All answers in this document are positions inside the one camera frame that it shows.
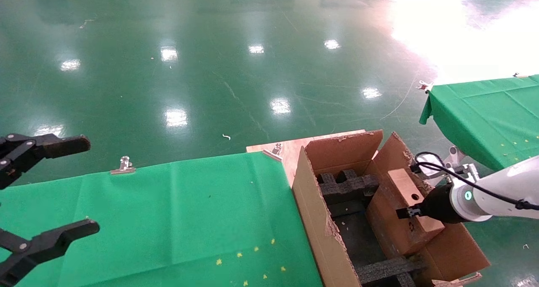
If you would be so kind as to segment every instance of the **open cardboard box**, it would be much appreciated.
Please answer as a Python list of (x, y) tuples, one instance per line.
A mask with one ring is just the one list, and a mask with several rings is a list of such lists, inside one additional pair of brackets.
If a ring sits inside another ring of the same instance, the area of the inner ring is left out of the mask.
[(340, 223), (335, 224), (331, 219), (316, 180), (318, 174), (336, 175), (339, 171), (350, 168), (358, 175), (374, 174), (378, 177), (379, 188), (366, 209), (366, 218), (386, 258), (394, 258), (400, 254), (406, 257), (418, 254), (427, 264), (427, 268), (414, 278), (416, 285), (430, 286), (432, 279), (452, 281), (490, 266), (462, 224), (443, 224), (445, 227), (431, 239), (414, 247), (412, 252), (397, 252), (395, 241), (414, 239), (414, 233), (406, 228), (407, 220), (395, 222), (400, 221), (395, 209), (403, 206), (398, 206), (387, 196), (383, 197), (391, 188), (388, 171), (404, 168), (413, 182), (410, 183), (424, 196), (431, 186), (410, 171), (412, 153), (396, 133), (391, 134), (375, 155), (382, 139), (382, 131), (375, 130), (311, 141), (300, 151), (292, 191), (324, 285), (361, 286), (341, 236), (342, 231), (339, 233)]

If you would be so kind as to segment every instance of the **green floor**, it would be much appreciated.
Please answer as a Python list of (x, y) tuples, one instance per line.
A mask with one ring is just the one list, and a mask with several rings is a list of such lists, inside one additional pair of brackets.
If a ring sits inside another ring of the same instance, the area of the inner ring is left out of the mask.
[[(0, 0), (0, 134), (92, 141), (19, 184), (357, 129), (446, 155), (419, 80), (533, 69), (534, 1)], [(493, 263), (475, 286), (537, 284), (539, 222), (468, 227)]]

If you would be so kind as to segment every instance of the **metal bracket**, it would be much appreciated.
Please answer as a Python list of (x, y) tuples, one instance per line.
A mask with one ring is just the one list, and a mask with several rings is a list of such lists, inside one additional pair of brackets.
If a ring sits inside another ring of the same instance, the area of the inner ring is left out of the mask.
[(283, 145), (281, 143), (277, 143), (275, 147), (273, 147), (272, 151), (269, 151), (267, 149), (264, 149), (262, 152), (265, 155), (268, 155), (270, 158), (282, 162), (283, 158), (280, 156), (281, 152), (283, 151)]
[(420, 80), (419, 85), (420, 86), (416, 87), (417, 89), (424, 90), (425, 93), (429, 93), (429, 91), (432, 90), (432, 87), (433, 87), (434, 84), (432, 82), (427, 83), (427, 82), (424, 82), (424, 81)]
[(135, 172), (136, 168), (132, 166), (133, 166), (133, 163), (129, 162), (129, 157), (125, 155), (120, 159), (120, 168), (111, 170), (110, 174), (133, 173)]

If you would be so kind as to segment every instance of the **green cloth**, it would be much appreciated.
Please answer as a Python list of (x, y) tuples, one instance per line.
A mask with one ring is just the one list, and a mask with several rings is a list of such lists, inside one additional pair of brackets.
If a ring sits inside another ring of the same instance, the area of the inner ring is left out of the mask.
[(419, 122), (430, 116), (464, 153), (502, 170), (539, 154), (539, 74), (434, 86)]
[(101, 226), (20, 287), (322, 286), (283, 166), (262, 153), (10, 187), (0, 202), (0, 227), (26, 238)]

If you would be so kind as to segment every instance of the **box flap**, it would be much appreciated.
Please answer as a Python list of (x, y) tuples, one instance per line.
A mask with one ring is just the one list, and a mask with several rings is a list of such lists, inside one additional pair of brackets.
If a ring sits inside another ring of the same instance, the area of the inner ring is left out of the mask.
[(380, 172), (404, 168), (421, 193), (426, 196), (432, 187), (412, 173), (410, 165), (413, 159), (414, 155), (410, 149), (406, 147), (399, 135), (393, 132), (375, 156), (374, 162)]
[(360, 287), (358, 274), (350, 262), (339, 230), (331, 220), (304, 147), (300, 151), (292, 191), (325, 286)]
[(445, 224), (420, 254), (430, 265), (423, 273), (428, 279), (452, 281), (491, 265), (461, 223)]
[(339, 167), (364, 162), (369, 164), (383, 139), (382, 130), (310, 142), (306, 154), (314, 172), (323, 168)]

